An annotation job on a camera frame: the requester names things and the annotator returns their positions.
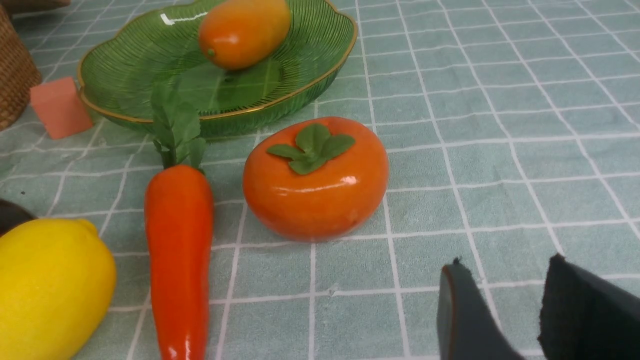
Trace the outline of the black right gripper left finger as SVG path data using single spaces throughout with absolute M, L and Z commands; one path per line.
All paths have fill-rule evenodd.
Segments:
M 500 331 L 470 269 L 442 266 L 436 315 L 441 360 L 522 360 Z

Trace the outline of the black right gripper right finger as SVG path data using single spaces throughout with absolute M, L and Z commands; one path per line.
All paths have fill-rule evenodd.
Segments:
M 551 256 L 539 313 L 547 360 L 637 360 L 640 301 L 631 292 Z

